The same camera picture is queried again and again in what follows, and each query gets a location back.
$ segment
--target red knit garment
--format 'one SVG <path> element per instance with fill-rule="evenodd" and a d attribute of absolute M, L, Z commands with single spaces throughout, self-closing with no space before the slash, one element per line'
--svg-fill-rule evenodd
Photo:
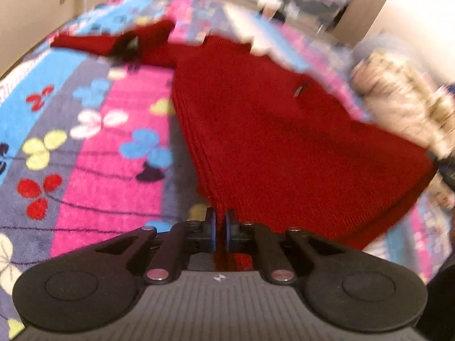
<path fill-rule="evenodd" d="M 162 42 L 173 24 L 160 24 L 141 34 L 160 27 Z M 60 37 L 53 46 L 84 49 L 82 38 Z M 139 47 L 142 63 L 175 67 L 171 97 L 203 194 L 221 215 L 234 208 L 240 221 L 364 248 L 411 208 L 435 167 L 423 148 L 352 120 L 313 78 L 250 48 L 217 36 Z"/>

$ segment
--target bed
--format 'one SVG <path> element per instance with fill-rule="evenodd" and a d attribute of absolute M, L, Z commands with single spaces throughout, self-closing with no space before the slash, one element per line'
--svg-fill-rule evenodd
<path fill-rule="evenodd" d="M 61 31 L 114 34 L 164 14 L 177 20 L 175 41 L 253 36 L 254 52 L 313 73 L 353 118 L 370 121 L 342 74 L 349 50 L 232 4 L 110 0 Z M 22 329 L 11 294 L 32 265 L 145 224 L 203 220 L 207 208 L 169 101 L 172 70 L 49 49 L 56 34 L 0 82 L 0 340 Z M 423 194 L 365 250 L 428 282 L 451 253 L 449 231 L 448 212 Z"/>

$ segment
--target white flower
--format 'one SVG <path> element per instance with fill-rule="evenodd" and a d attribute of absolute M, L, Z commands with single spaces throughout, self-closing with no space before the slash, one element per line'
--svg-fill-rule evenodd
<path fill-rule="evenodd" d="M 93 109 L 84 109 L 77 116 L 80 124 L 70 131 L 72 138 L 76 140 L 88 139 L 95 136 L 102 127 L 117 127 L 127 122 L 128 114 L 123 110 L 110 110 L 104 118 Z"/>
<path fill-rule="evenodd" d="M 5 234 L 0 234 L 0 287 L 8 295 L 13 294 L 13 287 L 22 274 L 19 269 L 11 264 L 13 244 Z"/>

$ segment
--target metal screw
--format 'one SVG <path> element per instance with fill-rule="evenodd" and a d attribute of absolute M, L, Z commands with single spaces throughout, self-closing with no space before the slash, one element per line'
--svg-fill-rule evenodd
<path fill-rule="evenodd" d="M 272 272 L 272 278 L 278 282 L 287 282 L 294 278 L 294 273 L 286 269 L 278 269 Z"/>
<path fill-rule="evenodd" d="M 144 227 L 141 227 L 141 229 L 143 231 L 153 231 L 153 230 L 156 230 L 155 227 L 153 227 L 152 225 L 144 225 Z"/>
<path fill-rule="evenodd" d="M 165 280 L 169 277 L 169 272 L 165 269 L 151 269 L 147 272 L 147 278 L 150 280 Z"/>

